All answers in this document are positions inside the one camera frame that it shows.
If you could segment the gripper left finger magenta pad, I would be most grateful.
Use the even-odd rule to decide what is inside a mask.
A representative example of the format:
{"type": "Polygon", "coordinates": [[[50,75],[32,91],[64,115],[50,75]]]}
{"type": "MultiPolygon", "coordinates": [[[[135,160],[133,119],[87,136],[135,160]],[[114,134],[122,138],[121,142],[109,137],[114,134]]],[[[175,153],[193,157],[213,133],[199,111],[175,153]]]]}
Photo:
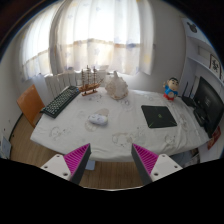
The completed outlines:
{"type": "Polygon", "coordinates": [[[56,154],[41,168],[65,180],[79,184],[91,155],[91,145],[83,145],[62,156],[56,154]]]}

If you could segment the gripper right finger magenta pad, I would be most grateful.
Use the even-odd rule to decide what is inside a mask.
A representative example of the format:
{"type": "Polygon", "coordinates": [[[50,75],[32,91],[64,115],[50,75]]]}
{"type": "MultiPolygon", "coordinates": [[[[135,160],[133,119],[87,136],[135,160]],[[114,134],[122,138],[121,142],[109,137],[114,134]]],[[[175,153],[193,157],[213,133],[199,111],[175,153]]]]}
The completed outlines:
{"type": "Polygon", "coordinates": [[[182,169],[182,167],[168,155],[157,155],[136,144],[132,144],[131,154],[144,185],[182,169]]]}

